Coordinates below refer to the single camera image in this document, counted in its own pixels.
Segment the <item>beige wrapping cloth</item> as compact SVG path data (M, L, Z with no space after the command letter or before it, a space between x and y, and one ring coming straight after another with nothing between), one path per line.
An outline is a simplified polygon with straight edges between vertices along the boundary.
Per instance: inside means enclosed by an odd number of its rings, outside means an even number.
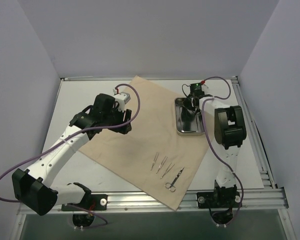
M188 189L212 190L219 163L204 135L179 135L176 129L175 99L187 92L189 81L163 83L135 77L128 108L136 114L132 130L125 135L103 130L85 144L80 153L92 163L84 164L82 177L93 191L127 192L138 188L172 210L180 205ZM156 152L157 161L151 171ZM167 161L156 173L163 158ZM174 167L163 175L170 163ZM165 188L178 172L175 192Z

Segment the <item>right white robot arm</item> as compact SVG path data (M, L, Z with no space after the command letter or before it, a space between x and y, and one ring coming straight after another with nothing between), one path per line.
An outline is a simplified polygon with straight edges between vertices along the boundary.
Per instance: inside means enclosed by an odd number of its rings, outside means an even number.
M214 117L213 137L206 135L208 145L220 161L220 168L214 183L212 193L213 203L224 206L226 203L239 202L241 199L237 191L240 183L236 175L237 160L240 148L247 137L247 131L242 108L239 105L228 105L221 100L224 97L208 94L204 81L189 85L187 99L191 108L198 111L201 107L203 130L208 131L205 116Z

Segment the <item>steel instrument tray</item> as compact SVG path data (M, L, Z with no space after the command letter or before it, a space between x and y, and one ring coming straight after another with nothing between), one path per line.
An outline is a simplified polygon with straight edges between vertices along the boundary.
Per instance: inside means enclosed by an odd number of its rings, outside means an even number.
M183 136L202 136L205 130L201 112L186 97L174 100L176 131Z

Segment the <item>steel surgical scissors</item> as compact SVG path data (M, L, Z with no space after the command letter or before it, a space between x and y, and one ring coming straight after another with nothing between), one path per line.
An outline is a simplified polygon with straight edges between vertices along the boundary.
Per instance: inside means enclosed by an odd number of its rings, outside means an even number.
M165 183L165 188L168 189L171 193L174 193L176 191L175 183L183 173L184 169L185 169L184 167L180 169L180 171L177 173L177 175L175 176L172 182Z

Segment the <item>steel tweezers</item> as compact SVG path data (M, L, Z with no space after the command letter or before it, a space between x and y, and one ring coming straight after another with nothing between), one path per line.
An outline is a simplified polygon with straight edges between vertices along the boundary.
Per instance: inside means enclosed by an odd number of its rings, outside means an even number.
M165 157L163 158L163 160L161 161L161 163L160 163L160 165L159 165L159 167L158 167L158 169L157 169L157 171L156 171L156 174L161 170L161 168L163 167L163 165L166 163L167 159L168 159L167 156L165 156Z
M171 163L168 165L168 167L166 168L166 170L165 170L165 172L163 173L163 175L160 177L160 179L162 179L165 175L167 175L167 173L168 173L169 171L171 171L172 168L173 168L174 166L175 166L175 164L171 162Z
M153 161L152 161L152 165L151 165L151 169L150 169L150 171L152 171L153 170L153 168L154 168L154 166L155 166L155 164L156 164L156 162L157 162L157 159L158 159L158 157L159 157L159 152L156 152L156 154L155 154L155 156L154 156L154 158L153 158Z

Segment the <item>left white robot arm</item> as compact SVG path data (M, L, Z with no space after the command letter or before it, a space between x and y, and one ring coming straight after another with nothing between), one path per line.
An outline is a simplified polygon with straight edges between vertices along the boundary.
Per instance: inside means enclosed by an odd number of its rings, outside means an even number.
M101 127L115 126L113 131L120 134L132 129L132 111L125 108L130 99L126 92L98 94L92 105L73 117L51 152L26 170L18 168L12 174L15 197L40 216L57 205L74 204L80 210L87 209L92 201L88 187L78 182L52 187L52 183L69 159L101 132Z

